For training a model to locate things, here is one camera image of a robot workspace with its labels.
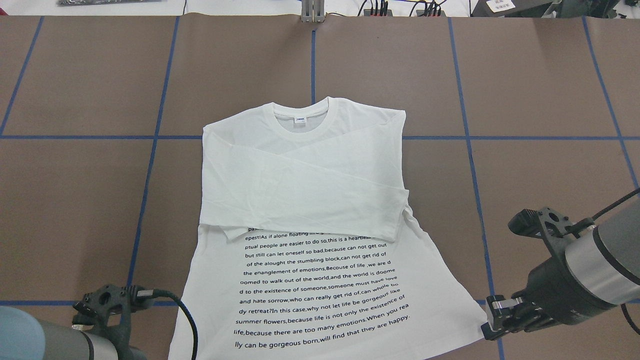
crew neckline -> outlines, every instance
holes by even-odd
[[[319,102],[307,106],[306,108],[288,108],[286,106],[278,105],[275,102],[270,102],[264,106],[264,113],[269,123],[269,126],[278,135],[292,141],[306,141],[312,140],[321,136],[331,126],[335,120],[336,101],[332,97],[325,97]],[[282,127],[276,114],[284,115],[287,117],[311,117],[326,112],[324,120],[315,129],[305,131],[304,133],[294,133]]]

white label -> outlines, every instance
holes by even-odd
[[[486,2],[486,4],[489,6],[489,9],[491,9],[491,11],[495,13],[503,12],[504,10],[509,10],[516,7],[511,2],[511,0],[489,0]]]

brown table surface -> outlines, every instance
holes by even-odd
[[[578,220],[637,187],[638,33],[600,19],[0,17],[0,305],[68,325],[73,300],[108,282],[180,294],[202,127],[326,96],[407,111],[421,226],[480,303],[510,295],[548,258],[509,232],[515,213]],[[160,305],[133,316],[149,359],[173,334],[177,308]],[[438,358],[638,354],[614,309]]]

t-shirt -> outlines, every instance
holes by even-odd
[[[408,205],[405,117],[327,97],[204,128],[182,297],[199,359],[418,360],[482,338],[484,311]],[[179,314],[169,358],[191,339]]]

white floor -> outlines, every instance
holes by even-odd
[[[471,5],[475,6],[477,2],[478,0],[472,0]],[[362,1],[325,0],[324,3],[325,12],[355,16]],[[0,0],[0,7],[10,15],[181,15],[183,6],[184,0],[90,6],[58,6],[57,0]],[[393,10],[395,16],[409,15],[412,6],[410,1],[389,1],[389,9]],[[469,16],[468,0],[446,0],[442,9],[448,16]],[[618,13],[630,18],[640,18],[640,8],[626,6],[624,0],[620,1],[616,9]],[[207,15],[300,14],[301,3],[299,0],[187,0],[186,12]]]

